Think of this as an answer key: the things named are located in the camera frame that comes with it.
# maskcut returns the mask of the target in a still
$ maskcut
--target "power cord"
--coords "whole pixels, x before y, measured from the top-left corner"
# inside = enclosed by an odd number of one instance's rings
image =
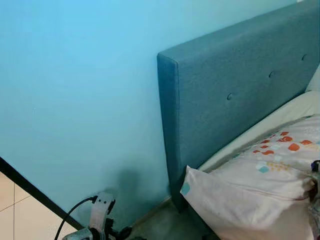
[[[59,229],[58,231],[56,232],[56,235],[55,235],[55,238],[54,240],[58,240],[58,237],[59,237],[59,234],[60,234],[60,231],[65,223],[65,221],[67,220],[67,218],[70,216],[70,214],[77,208],[79,207],[81,204],[85,203],[85,202],[88,202],[88,201],[92,201],[92,203],[94,204],[97,200],[98,196],[91,196],[91,197],[88,197],[86,199],[83,199],[82,201],[78,202],[76,205],[74,205],[73,208],[71,208],[71,210],[66,214],[66,216],[63,218],[60,226],[59,226]]]

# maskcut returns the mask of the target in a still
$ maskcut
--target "light blue wall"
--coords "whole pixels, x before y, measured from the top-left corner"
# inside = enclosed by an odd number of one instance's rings
[[[132,223],[168,196],[157,53],[294,2],[0,1],[0,156],[66,211],[114,190]]]

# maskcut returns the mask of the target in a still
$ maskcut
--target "white bed sheet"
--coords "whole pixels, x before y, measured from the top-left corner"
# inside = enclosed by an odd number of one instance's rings
[[[216,152],[200,166],[199,170],[210,172],[224,164],[229,156],[234,155],[239,149],[254,142],[266,132],[290,121],[313,114],[320,114],[320,91],[308,91],[287,102]]]

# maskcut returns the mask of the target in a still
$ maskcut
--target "floor tile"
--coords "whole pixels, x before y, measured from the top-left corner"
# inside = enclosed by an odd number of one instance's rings
[[[53,240],[62,219],[32,196],[15,204],[14,240]],[[59,235],[76,231],[65,223]]]
[[[14,240],[14,206],[0,211],[0,239]]]
[[[0,172],[0,211],[14,204],[14,182]]]
[[[17,203],[29,196],[29,193],[27,193],[25,190],[19,187],[16,183],[14,184],[14,203]]]

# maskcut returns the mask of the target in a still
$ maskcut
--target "blue fabric headboard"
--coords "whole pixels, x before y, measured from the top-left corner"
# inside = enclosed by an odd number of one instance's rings
[[[160,52],[158,81],[173,202],[198,168],[306,89],[319,64],[319,4],[306,0]]]

